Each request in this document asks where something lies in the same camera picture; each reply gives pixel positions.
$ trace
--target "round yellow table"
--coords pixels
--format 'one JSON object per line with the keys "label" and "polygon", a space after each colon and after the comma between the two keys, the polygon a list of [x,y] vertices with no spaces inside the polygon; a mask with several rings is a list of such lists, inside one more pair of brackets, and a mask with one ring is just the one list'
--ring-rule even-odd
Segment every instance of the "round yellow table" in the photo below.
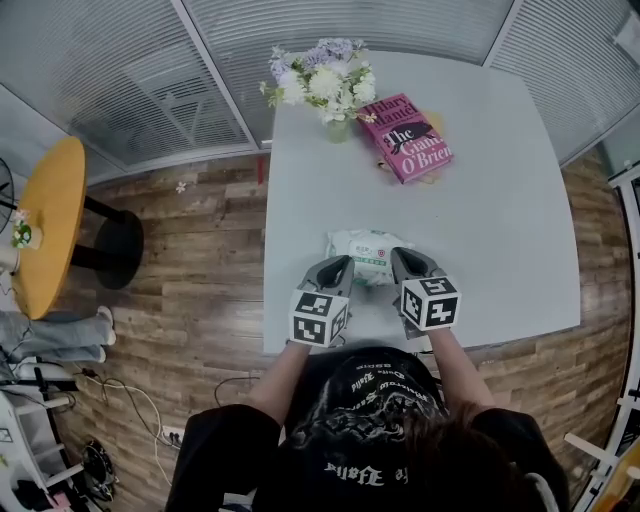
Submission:
{"label": "round yellow table", "polygon": [[[38,162],[18,207],[28,222],[42,230],[39,249],[20,250],[20,267],[13,276],[18,306],[37,320],[53,306],[69,265],[96,270],[107,288],[120,289],[135,275],[144,248],[140,220],[86,197],[87,176],[82,143],[75,137],[58,142]],[[76,244],[83,209],[106,217],[94,248]]]}
{"label": "round yellow table", "polygon": [[78,236],[87,175],[82,143],[75,137],[58,142],[38,162],[18,207],[28,223],[42,230],[37,250],[20,251],[13,276],[18,306],[31,319],[47,314],[58,298]]}

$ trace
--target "black table base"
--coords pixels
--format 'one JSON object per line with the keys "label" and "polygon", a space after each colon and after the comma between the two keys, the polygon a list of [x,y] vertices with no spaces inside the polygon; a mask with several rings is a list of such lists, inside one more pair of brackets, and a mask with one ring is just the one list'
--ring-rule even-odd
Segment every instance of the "black table base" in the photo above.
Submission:
{"label": "black table base", "polygon": [[126,210],[115,210],[86,197],[84,207],[106,220],[98,231],[93,248],[76,244],[71,264],[95,270],[100,284],[120,290],[138,271],[144,251],[144,231],[138,217]]}

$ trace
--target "black and white marker cube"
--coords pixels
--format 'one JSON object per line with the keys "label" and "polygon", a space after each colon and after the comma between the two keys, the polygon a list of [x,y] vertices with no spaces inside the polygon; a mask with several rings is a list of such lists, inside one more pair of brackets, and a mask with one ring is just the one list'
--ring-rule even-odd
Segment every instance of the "black and white marker cube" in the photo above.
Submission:
{"label": "black and white marker cube", "polygon": [[400,311],[421,331],[451,327],[458,320],[460,293],[447,276],[402,282]]}
{"label": "black and white marker cube", "polygon": [[347,325],[348,297],[294,290],[289,306],[289,339],[328,347]]}

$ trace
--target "black t-shirt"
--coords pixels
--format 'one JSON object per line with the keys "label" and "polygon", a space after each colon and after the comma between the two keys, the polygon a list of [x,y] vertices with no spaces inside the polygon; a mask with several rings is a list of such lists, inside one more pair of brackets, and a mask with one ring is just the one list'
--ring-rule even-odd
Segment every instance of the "black t-shirt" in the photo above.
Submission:
{"label": "black t-shirt", "polygon": [[[253,510],[389,510],[408,482],[404,417],[448,412],[426,367],[388,348],[312,356],[285,424],[246,405],[189,419],[166,511],[218,510],[225,493],[257,488]],[[489,409],[471,425],[568,510],[566,477],[535,420]]]}

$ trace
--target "dark hair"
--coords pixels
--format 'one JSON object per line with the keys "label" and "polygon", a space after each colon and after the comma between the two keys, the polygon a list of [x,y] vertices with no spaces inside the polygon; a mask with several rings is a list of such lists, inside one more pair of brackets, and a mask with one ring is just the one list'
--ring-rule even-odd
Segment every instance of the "dark hair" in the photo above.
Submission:
{"label": "dark hair", "polygon": [[471,428],[473,406],[445,420],[405,420],[409,485],[425,510],[544,512],[534,484],[490,437]]}

